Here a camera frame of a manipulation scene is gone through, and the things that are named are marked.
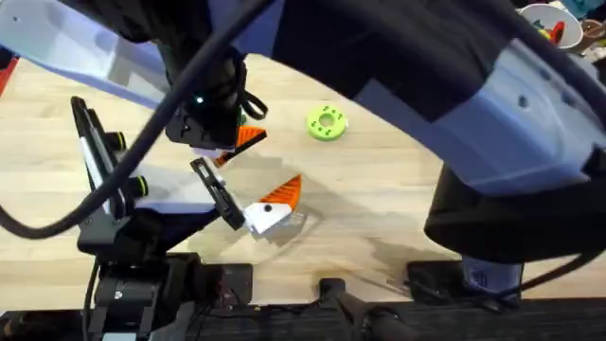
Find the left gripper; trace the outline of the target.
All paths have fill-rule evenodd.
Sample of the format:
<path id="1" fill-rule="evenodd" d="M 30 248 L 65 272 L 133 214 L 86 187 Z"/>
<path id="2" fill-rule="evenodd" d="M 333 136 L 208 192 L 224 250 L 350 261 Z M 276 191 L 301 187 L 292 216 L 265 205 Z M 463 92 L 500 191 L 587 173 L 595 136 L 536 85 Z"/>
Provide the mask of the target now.
<path id="1" fill-rule="evenodd" d="M 242 210 L 210 159 L 231 151 L 199 149 L 191 170 L 142 166 L 100 208 L 80 223 L 78 249 L 89 255 L 162 254 L 221 218 L 263 234 L 298 205 L 302 177 L 294 176 Z"/>

